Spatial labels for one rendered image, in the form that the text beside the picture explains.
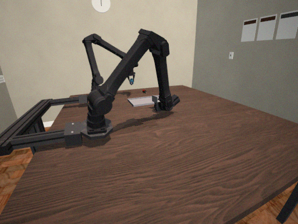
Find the white shallow tray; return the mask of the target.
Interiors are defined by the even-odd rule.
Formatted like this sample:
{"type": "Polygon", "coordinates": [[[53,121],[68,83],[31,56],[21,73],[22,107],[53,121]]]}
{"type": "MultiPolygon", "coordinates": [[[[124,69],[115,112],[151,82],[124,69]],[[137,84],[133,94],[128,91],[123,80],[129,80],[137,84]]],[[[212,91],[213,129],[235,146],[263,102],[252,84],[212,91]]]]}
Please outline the white shallow tray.
{"type": "Polygon", "coordinates": [[[133,107],[154,104],[154,102],[152,101],[152,96],[130,98],[128,99],[128,101],[132,104],[133,107]]]}

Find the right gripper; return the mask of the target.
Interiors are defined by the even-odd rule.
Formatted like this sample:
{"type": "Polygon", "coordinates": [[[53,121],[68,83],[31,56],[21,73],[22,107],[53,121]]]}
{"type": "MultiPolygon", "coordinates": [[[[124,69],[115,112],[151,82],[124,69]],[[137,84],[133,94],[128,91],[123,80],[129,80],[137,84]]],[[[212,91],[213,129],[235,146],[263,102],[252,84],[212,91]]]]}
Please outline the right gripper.
{"type": "Polygon", "coordinates": [[[155,111],[164,111],[162,107],[159,107],[158,102],[155,103],[154,107],[155,107],[155,111]]]}

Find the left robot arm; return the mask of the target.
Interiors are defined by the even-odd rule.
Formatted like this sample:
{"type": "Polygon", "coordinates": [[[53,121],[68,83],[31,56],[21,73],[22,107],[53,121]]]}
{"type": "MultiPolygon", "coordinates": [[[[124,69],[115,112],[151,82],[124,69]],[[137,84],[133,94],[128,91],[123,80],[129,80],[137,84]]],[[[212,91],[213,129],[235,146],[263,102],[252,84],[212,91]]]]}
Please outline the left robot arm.
{"type": "Polygon", "coordinates": [[[82,40],[82,42],[85,46],[85,49],[86,49],[88,61],[90,63],[90,67],[91,67],[91,71],[92,71],[92,77],[93,77],[92,82],[93,83],[91,86],[91,88],[92,88],[91,91],[97,89],[99,87],[99,85],[103,83],[103,78],[100,76],[100,72],[99,72],[97,64],[96,64],[96,60],[95,60],[95,56],[94,56],[94,52],[93,52],[93,48],[92,48],[92,43],[97,44],[97,45],[107,49],[108,51],[117,55],[121,59],[126,54],[125,52],[120,51],[119,49],[112,46],[111,44],[104,41],[103,39],[101,39],[101,40],[100,39],[101,39],[101,37],[94,33],[94,34],[91,34],[91,35],[85,37],[82,40]]]}

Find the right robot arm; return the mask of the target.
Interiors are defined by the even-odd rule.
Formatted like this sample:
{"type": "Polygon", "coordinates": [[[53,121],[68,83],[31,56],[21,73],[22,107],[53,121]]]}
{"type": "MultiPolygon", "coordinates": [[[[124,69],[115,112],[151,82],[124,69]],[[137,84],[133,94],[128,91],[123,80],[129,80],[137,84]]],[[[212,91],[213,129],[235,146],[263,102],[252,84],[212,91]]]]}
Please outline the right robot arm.
{"type": "Polygon", "coordinates": [[[169,44],[167,40],[155,32],[142,28],[138,33],[136,41],[105,83],[99,85],[88,95],[87,132],[89,135],[107,132],[104,115],[111,111],[116,92],[148,49],[152,53],[157,73],[159,107],[165,111],[171,111],[180,102],[177,95],[171,96],[169,89],[166,60],[169,55],[169,44]]]}

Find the white l-shaped bracket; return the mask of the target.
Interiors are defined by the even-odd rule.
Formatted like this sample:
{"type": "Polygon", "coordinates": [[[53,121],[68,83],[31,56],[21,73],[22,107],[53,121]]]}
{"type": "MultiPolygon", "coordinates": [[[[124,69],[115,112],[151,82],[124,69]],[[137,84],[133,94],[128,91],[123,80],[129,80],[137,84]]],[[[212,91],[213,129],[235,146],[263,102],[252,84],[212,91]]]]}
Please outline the white l-shaped bracket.
{"type": "Polygon", "coordinates": [[[153,101],[153,102],[160,102],[160,101],[158,100],[158,97],[157,97],[157,96],[154,96],[154,95],[152,96],[152,101],[153,101]]]}

